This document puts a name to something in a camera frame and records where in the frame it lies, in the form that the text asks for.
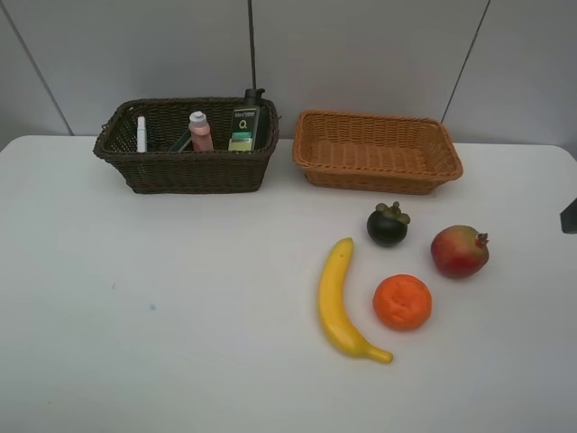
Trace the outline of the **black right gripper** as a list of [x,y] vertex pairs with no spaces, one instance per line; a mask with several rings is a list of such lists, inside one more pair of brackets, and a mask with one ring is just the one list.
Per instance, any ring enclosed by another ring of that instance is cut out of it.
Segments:
[[565,234],[577,233],[577,198],[560,213],[560,220]]

